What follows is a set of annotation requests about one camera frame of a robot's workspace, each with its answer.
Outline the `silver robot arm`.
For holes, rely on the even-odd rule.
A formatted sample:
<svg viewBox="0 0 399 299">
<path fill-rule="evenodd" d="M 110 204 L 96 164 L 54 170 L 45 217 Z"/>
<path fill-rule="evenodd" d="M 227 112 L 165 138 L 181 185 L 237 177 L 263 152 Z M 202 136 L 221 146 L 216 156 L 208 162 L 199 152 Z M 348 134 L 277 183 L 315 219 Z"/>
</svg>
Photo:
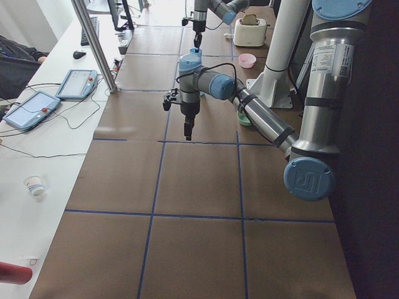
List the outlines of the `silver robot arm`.
<svg viewBox="0 0 399 299">
<path fill-rule="evenodd" d="M 220 0 L 195 0 L 194 11 L 182 19 L 182 26 L 193 23 L 195 32 L 194 49 L 198 53 L 202 42 L 202 33 L 206 30 L 208 10 L 212 11 L 222 23 L 230 25 L 236 18 L 236 14 L 244 11 L 251 5 L 250 0 L 235 0 L 224 2 Z"/>
<path fill-rule="evenodd" d="M 193 25 L 194 46 L 180 58 L 178 88 L 164 96 L 163 108 L 180 107 L 185 116 L 184 135 L 190 140 L 202 93 L 230 101 L 284 153 L 288 161 L 284 184 L 289 192 L 305 201 L 319 201 L 330 196 L 335 187 L 335 162 L 340 154 L 335 132 L 355 47 L 365 34 L 372 3 L 282 1 L 264 70 L 252 85 L 245 85 L 236 76 L 205 67 L 200 45 L 208 11 L 230 24 L 250 5 L 250 1 L 195 2 L 191 16 L 182 20 L 183 24 Z M 274 108 L 289 102 L 289 63 L 308 10 L 313 12 L 310 39 L 314 51 L 302 124 L 296 133 L 274 113 Z"/>
</svg>

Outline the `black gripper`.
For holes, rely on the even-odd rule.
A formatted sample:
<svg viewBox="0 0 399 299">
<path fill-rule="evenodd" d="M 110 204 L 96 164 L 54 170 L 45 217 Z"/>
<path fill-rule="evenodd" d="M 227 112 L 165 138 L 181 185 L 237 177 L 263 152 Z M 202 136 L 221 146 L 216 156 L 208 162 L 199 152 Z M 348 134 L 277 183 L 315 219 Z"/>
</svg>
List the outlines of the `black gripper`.
<svg viewBox="0 0 399 299">
<path fill-rule="evenodd" d="M 200 112 L 200 93 L 171 89 L 163 96 L 164 111 L 168 111 L 172 104 L 180 106 L 180 112 L 185 116 L 184 136 L 186 141 L 191 141 L 195 117 Z"/>
<path fill-rule="evenodd" d="M 195 52 L 198 52 L 201 47 L 202 32 L 206 29 L 206 11 L 192 11 L 190 17 L 182 18 L 182 26 L 186 26 L 189 22 L 193 23 L 193 30 L 196 32 L 194 38 Z"/>
</svg>

